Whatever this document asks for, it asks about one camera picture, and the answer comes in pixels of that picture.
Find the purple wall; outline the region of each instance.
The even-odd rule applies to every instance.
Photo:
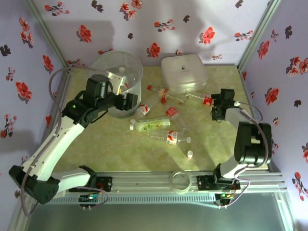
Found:
[[[237,64],[269,0],[32,0],[70,64],[90,65],[110,49],[143,65],[197,53]]]
[[[307,0],[282,1],[243,75],[272,125],[273,161],[283,173],[301,230],[308,230]]]
[[[20,203],[9,169],[39,147],[52,106],[48,81],[62,65],[22,1],[1,0],[0,9],[0,230],[5,231]]]

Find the white wire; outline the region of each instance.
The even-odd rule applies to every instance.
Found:
[[[249,104],[249,103],[244,103],[244,102],[241,102],[241,101],[237,101],[237,103],[239,103],[239,104],[244,104],[244,105],[248,105],[250,108],[256,109],[256,110],[259,112],[260,117],[261,117],[261,119],[259,120],[259,123],[261,123],[261,122],[263,121],[263,115],[262,115],[261,111],[260,111],[257,107],[255,107],[255,106],[253,106],[253,105],[251,105],[251,104]]]

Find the plastic bottle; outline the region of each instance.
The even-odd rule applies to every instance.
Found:
[[[186,95],[187,97],[197,99],[200,102],[203,102],[203,104],[208,106],[211,106],[213,102],[212,96],[209,94],[192,91],[192,92],[187,92]]]
[[[170,127],[170,119],[168,116],[159,117],[156,119],[142,119],[129,125],[130,130],[147,131],[151,129],[166,129]]]
[[[162,97],[162,99],[173,99],[175,101],[178,101],[179,103],[185,103],[185,101],[187,100],[187,96],[176,94],[165,88],[153,87],[152,85],[149,85],[148,90],[158,92],[159,96]]]
[[[137,120],[145,118],[150,113],[151,109],[161,100],[159,95],[151,95],[140,107],[135,111],[134,117],[130,120],[135,124]]]
[[[165,141],[168,144],[179,144],[181,142],[190,143],[191,138],[184,133],[168,130],[150,130],[147,132],[147,136],[152,139]]]
[[[181,115],[179,114],[178,110],[174,106],[167,103],[167,100],[165,99],[162,99],[161,102],[163,105],[165,105],[166,115],[169,116],[170,121],[175,123],[181,132],[183,133],[188,132],[189,128],[185,123],[185,121],[183,120],[183,118],[181,117]]]

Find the clear plastic container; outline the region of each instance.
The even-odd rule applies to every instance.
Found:
[[[167,103],[167,100],[165,100],[165,99],[162,99],[161,102],[165,106],[166,115],[169,116],[170,121],[172,123],[175,123],[176,126],[178,127],[178,129],[181,132],[183,132],[183,133],[188,132],[189,128],[188,128],[187,124],[185,123],[185,121],[183,120],[182,116],[179,114],[176,107]]]
[[[165,88],[177,94],[202,90],[208,79],[205,66],[197,54],[163,58],[161,70]]]
[[[192,92],[187,92],[186,95],[188,98],[198,100],[199,102],[208,106],[211,106],[213,102],[212,96],[209,94],[192,91]]]
[[[167,144],[179,144],[180,142],[190,143],[191,138],[184,133],[168,130],[150,130],[147,132],[147,136],[152,139],[164,141]]]
[[[171,99],[179,103],[185,103],[187,100],[186,95],[179,95],[165,88],[153,87],[152,85],[149,85],[148,90],[157,92],[162,99]]]
[[[161,100],[161,97],[157,94],[151,95],[140,107],[135,111],[134,117],[130,120],[132,124],[135,124],[137,120],[145,118],[154,106]]]
[[[170,119],[163,116],[155,119],[141,119],[129,125],[130,130],[147,131],[152,129],[166,129],[170,127]]]
[[[128,110],[121,111],[112,107],[108,113],[116,118],[127,118],[132,116],[141,102],[141,78],[143,66],[139,59],[134,55],[122,51],[110,51],[100,55],[100,57],[90,66],[102,71],[109,71],[116,75],[126,78],[125,85],[122,86],[121,94],[127,93],[138,95],[137,105]],[[88,77],[96,74],[95,71],[89,71]]]

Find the bottle cap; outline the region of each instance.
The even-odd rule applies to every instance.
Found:
[[[131,119],[131,120],[130,120],[130,123],[131,123],[131,124],[135,124],[135,123],[136,123],[136,120],[135,120],[135,119]]]
[[[188,158],[192,158],[192,155],[193,155],[193,151],[192,151],[192,150],[189,150],[189,151],[187,152],[187,157],[188,157]]]
[[[121,72],[121,73],[125,72],[125,67],[123,67],[123,66],[119,67],[119,72]]]

